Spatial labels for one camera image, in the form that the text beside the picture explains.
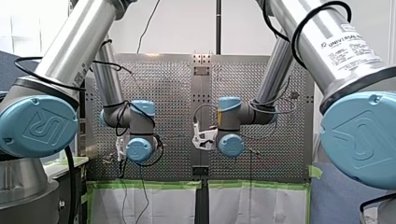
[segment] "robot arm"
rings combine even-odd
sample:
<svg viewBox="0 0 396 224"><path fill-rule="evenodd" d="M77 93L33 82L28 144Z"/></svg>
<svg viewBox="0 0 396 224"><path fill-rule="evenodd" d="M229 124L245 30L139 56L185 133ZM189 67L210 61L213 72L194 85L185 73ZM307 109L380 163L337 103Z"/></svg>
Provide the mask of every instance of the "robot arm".
<svg viewBox="0 0 396 224"><path fill-rule="evenodd" d="M396 140L396 95L364 91L376 82L396 76L334 8L347 4L324 0L258 1L266 13L275 16L286 34L276 41L271 61L255 99L260 111L276 111L266 103L287 78L294 57L305 67L324 95L320 112L321 143L333 164L349 177L379 188L396 189L394 146ZM241 124L268 124L274 113L257 113L237 97L219 99L219 129L216 147L225 155L238 156L244 150Z"/></svg>
<svg viewBox="0 0 396 224"><path fill-rule="evenodd" d="M95 55L113 63L111 45L104 44L114 20L134 1L80 1L41 60L33 77L21 77L0 104L0 148L16 158L41 158L64 149L78 129L78 91ZM110 127L129 128L127 155L149 158L154 146L154 103L125 103L117 72L94 64L101 93L103 120Z"/></svg>

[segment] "metal frame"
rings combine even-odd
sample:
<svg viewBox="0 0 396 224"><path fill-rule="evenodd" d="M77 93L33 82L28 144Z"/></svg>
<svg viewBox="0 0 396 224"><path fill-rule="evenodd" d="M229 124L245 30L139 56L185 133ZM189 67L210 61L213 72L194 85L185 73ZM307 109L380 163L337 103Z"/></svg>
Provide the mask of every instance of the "metal frame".
<svg viewBox="0 0 396 224"><path fill-rule="evenodd" d="M263 71L265 69L265 65L268 63L269 57L267 56L219 56L219 55L163 55L163 54L140 54L140 55L133 55L133 54L119 54L116 55L116 61L118 63L121 63L124 66L136 66L136 67L129 67L130 69L133 70L133 72L136 72L136 77L139 79L139 76L145 76L144 82L142 82L142 79L137 80L139 83L144 83L145 86L141 88L147 88L146 91L144 91L144 94L141 94L141 97L151 97L149 98L150 100L154 100L154 102L158 105L157 110L163 110L163 106L172 106L172 105L167 105L166 100L167 99L160 99L159 101L155 101L153 99L154 95L156 94L162 94L162 90L159 89L158 87L155 87L155 91L152 90L152 86L150 85L155 85L154 81L149 79L149 76L153 76L154 73L157 74L160 77L163 76L174 76L172 72L178 71L182 72L185 80L188 80L190 82L190 90L186 92L179 92L177 94L187 94L188 95L183 95L179 96L183 98L183 104L187 105L182 105L182 113L190 113L188 115L182 116L183 118L180 118L180 115L174 115L175 118L178 120L182 120L181 122L183 124L176 124L176 126L180 127L186 127L186 125L189 126L187 134L190 134L192 136L192 113L195 110L196 106L200 105L201 103L207 103L207 102L202 102L204 98L202 97L202 94L204 95L210 95L209 103L210 104L216 104L217 99L215 97L213 92L215 91L214 89L216 88L215 86L212 86L214 83L213 80L213 74L218 72L221 67L227 66L240 66L241 64L243 66L253 66L252 72L255 76L255 78L260 78L261 80L261 75L263 74ZM184 68L183 69L176 69L175 67L178 67L180 64L183 64ZM209 75L208 76L195 76L194 75L194 69L199 68L200 71L202 71L202 67L208 67ZM313 126L313 97L314 97L314 82L312 78L305 72L305 70L301 67L295 67L293 72L295 74L298 74L298 77L294 77L294 81L297 80L296 78L304 78L304 90L299 91L300 98L298 100L299 102L299 107L303 106L304 109L301 109L298 111L298 120L299 122L303 122L304 126L300 126L298 128L298 132L304 132L302 134L303 136L299 135L299 138L296 139L295 141L298 142L298 147L301 148L303 147L304 150L299 150L299 155L296 157L292 158L293 160L298 160L298 167L300 167L303 170L299 170L298 176L289 176L289 175L284 175L284 176L275 176L275 177L268 177L268 176L257 176L259 173L254 173L254 175L249 174L249 169L246 169L246 165L244 166L243 170L238 170L237 172L233 171L228 171L228 173L233 174L241 174L241 175L235 175L234 177L221 177L219 174L212 175L211 171L211 160L213 157L209 155L209 153L195 149L193 144L191 143L190 137L183 138L181 140L182 144L184 144L185 149L188 150L190 153L190 158L186 161L182 159L180 161L179 166L186 167L187 165L190 167L190 169L183 169L184 175L180 178L178 174L172 175L166 175L164 172L166 168L164 166L160 165L159 167L156 168L150 168L151 170L147 170L144 172L144 177L148 180L157 180L157 181L175 181L175 180L192 180L192 179L258 179L258 180L267 180L267 181L278 181L278 182L290 182L290 183L304 183L304 182L309 182L309 172L308 172L308 164L311 164L311 151L312 151L312 126ZM134 89L134 83L135 81L131 79L126 79L129 76L129 74L126 73L120 73L120 79L121 83L123 86L123 91L124 94L127 94L127 97L136 97L136 95L131 95L135 94L134 92L136 89ZM253 85L257 85L259 87L260 80L256 81L253 80ZM97 144L95 144L95 141L93 137L102 129L105 129L104 127L101 127L98 123L98 113L100 111L96 111L99 106L96 106L95 104L101 104L100 99L97 96L97 92L94 90L94 79L88 76L87 78L87 90L88 90L88 96L87 97L87 155L92 158L92 165L91 169L89 171L89 176L88 178L90 179L111 179L111 178L116 178L118 177L118 170L119 170L119 165L115 161L116 159L116 153L115 153L115 147L114 150L111 148L108 150L108 154L106 155L101 155L98 153L98 149L100 150L100 146L98 147ZM124 88L125 85L128 85L129 83L132 83L131 86L127 86L127 88ZM239 90L238 85L235 86L230 86L231 89L233 90ZM251 90L252 97L254 97L254 94L256 93L255 90ZM171 97L169 95L169 92L166 93L163 97ZM166 132L169 132L168 130L174 128L172 125L169 125L169 123L166 123L167 125L161 127L161 113L162 111L158 111L159 117L157 120L160 122L159 125L157 126L157 132L161 132L161 135L164 138L164 142L166 144ZM210 108L203 108L203 112L199 114L199 119L203 122L203 129L207 128L207 126L213 124L213 118L216 115L216 111L212 110ZM263 128L258 128L258 127L251 127L253 132L257 131L262 131ZM281 134L278 134L276 137L273 139L268 140L269 143L272 143L274 141L284 141L283 139L291 138L294 137L294 133L291 131L292 129L295 129L295 127L290 126L282 126L282 130L280 130ZM115 134L114 130L107 130L108 135L114 135L114 142L115 142ZM171 154L172 157L177 157L177 154ZM221 161L224 162L224 164L230 164L230 159L223 158L221 156ZM209 174L208 175L193 175L194 168L199 167L200 169L204 169L207 166L209 166ZM127 167L127 178L139 178L137 168L134 168L132 164L130 164Z"/></svg>

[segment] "white cloth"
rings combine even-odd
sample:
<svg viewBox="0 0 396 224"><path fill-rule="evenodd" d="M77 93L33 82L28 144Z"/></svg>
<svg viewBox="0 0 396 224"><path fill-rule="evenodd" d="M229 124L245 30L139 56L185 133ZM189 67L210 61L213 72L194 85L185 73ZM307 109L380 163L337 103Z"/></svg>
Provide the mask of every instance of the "white cloth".
<svg viewBox="0 0 396 224"><path fill-rule="evenodd" d="M306 197L306 190L210 189L210 223L305 224Z"/></svg>
<svg viewBox="0 0 396 224"><path fill-rule="evenodd" d="M149 206L139 224L193 224L195 189L146 189ZM122 224L124 189L96 189L92 195L91 224ZM147 204L142 189L128 189L126 223L135 223Z"/></svg>

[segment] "green tape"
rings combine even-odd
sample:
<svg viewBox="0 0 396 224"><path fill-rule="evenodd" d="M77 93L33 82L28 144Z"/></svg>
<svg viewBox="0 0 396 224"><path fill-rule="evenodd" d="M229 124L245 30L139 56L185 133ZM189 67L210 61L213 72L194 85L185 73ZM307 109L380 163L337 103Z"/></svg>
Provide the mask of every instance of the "green tape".
<svg viewBox="0 0 396 224"><path fill-rule="evenodd" d="M253 187L260 189L293 189L307 190L309 184L285 184L266 181L248 181L248 180L209 180L210 189L237 189L242 187Z"/></svg>
<svg viewBox="0 0 396 224"><path fill-rule="evenodd" d="M316 179L321 179L323 172L316 166L309 166L309 176L314 177Z"/></svg>
<svg viewBox="0 0 396 224"><path fill-rule="evenodd" d="M87 186L93 189L142 189L141 180L110 180L110 181L90 181ZM200 181L177 181L177 182L157 182L145 181L146 189L199 189Z"/></svg>
<svg viewBox="0 0 396 224"><path fill-rule="evenodd" d="M311 223L311 187L307 189L305 210L306 210L305 224L309 224Z"/></svg>
<svg viewBox="0 0 396 224"><path fill-rule="evenodd" d="M81 195L81 203L86 203L88 201L87 194Z"/></svg>
<svg viewBox="0 0 396 224"><path fill-rule="evenodd" d="M87 184L87 198L88 198L87 223L88 224L91 224L93 190L94 190L93 185Z"/></svg>

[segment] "perforated metal panel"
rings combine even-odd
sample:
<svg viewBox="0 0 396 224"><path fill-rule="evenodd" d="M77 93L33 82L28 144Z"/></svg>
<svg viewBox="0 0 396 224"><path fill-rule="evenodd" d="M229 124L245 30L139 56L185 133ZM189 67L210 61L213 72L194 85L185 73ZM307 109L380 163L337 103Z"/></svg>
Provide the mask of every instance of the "perforated metal panel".
<svg viewBox="0 0 396 224"><path fill-rule="evenodd" d="M155 103L155 133L166 144L163 158L155 165L144 169L144 177L154 180L190 180L190 90L191 56L120 55L118 63L134 74L121 71L120 82L125 99L145 99ZM108 179L120 176L119 164L115 161L115 130L99 124L102 104L96 91L94 99L95 141L97 156L90 164L89 178ZM126 166L126 178L139 178L137 165Z"/></svg>
<svg viewBox="0 0 396 224"><path fill-rule="evenodd" d="M216 104L221 96L239 96L245 102L253 99L266 69L267 60L260 57L214 56L212 60L212 96ZM258 154L245 151L237 160L210 153L209 173L212 179L264 179L282 182L306 182L312 144L313 81L300 66L291 73L290 86L285 97L296 91L292 100L297 109L279 115L277 124L242 126L241 133L263 140L245 138L246 146ZM280 111L292 105L279 101Z"/></svg>
<svg viewBox="0 0 396 224"><path fill-rule="evenodd" d="M191 101L192 67L195 65L192 56L122 54L116 58L118 63L134 72L133 76L120 72L125 99L147 99L156 104L155 132L167 145L163 159L157 165L145 169L144 176L152 180L192 179L191 156L197 155L191 153L197 150L191 143L191 104L196 103ZM209 79L212 82L210 102L216 105L219 97L225 95L240 96L243 100L252 99L259 88L268 59L269 57L262 56L212 56L209 64L212 71L212 78ZM311 162L314 89L312 79L300 67L294 69L286 95L291 91L297 91L300 95L293 100L297 104L297 110L279 117L276 132L271 137L262 141L246 140L247 146L260 151L260 155L253 155L250 163L248 152L237 160L225 158L217 151L210 152L208 164L211 179L252 177L283 182L307 181L306 167ZM96 148L88 177L116 178L120 175L120 167L115 161L115 130L99 124L102 110L100 96L97 91L92 94L92 112L87 111L87 121L94 122ZM280 109L289 109L289 105L281 103ZM202 115L202 119L213 120L215 114L207 113ZM271 125L249 126L243 127L241 132L260 138L273 128ZM130 163L126 168L126 177L139 178L138 168Z"/></svg>

